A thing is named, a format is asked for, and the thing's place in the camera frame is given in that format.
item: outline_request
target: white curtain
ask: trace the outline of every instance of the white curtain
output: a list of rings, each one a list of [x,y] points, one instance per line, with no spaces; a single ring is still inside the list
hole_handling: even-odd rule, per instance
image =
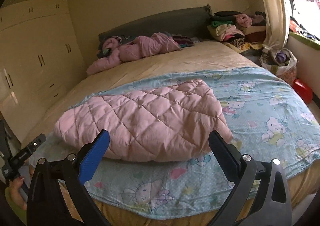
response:
[[[289,20],[285,0],[263,0],[267,15],[265,48],[282,49],[289,35]]]

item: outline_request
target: light blue bed sheet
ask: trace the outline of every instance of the light blue bed sheet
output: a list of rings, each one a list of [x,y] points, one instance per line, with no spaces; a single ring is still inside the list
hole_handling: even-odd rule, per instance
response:
[[[220,100],[232,143],[255,160],[278,158],[287,178],[307,169],[320,157],[320,126],[292,88],[261,68],[171,73],[143,79],[87,96],[122,94],[202,79]],[[77,150],[52,133],[33,154],[49,161]],[[221,207],[233,183],[228,182],[212,153],[186,162],[132,163],[103,159],[85,184],[90,195],[107,204],[152,219],[172,219]],[[258,182],[250,197],[256,193]]]

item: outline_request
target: floor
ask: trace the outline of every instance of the floor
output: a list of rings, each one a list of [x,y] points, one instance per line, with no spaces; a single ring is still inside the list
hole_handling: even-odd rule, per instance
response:
[[[314,102],[311,102],[310,104],[308,104],[308,107],[309,107],[310,111],[312,112],[312,114],[314,115],[314,117],[316,118],[316,120],[320,123],[320,109],[319,109],[319,107]]]

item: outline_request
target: blue gripper pad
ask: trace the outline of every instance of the blue gripper pad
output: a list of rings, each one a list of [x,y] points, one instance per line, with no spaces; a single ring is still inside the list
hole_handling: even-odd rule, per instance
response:
[[[93,141],[93,146],[88,151],[79,165],[78,179],[80,184],[90,181],[102,160],[103,155],[107,151],[110,144],[110,135],[106,130],[102,130]]]

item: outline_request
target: wardrobe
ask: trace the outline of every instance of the wardrobe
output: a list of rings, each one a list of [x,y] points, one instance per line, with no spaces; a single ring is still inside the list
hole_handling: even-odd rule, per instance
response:
[[[86,77],[67,0],[0,9],[0,111],[23,141],[45,112]]]

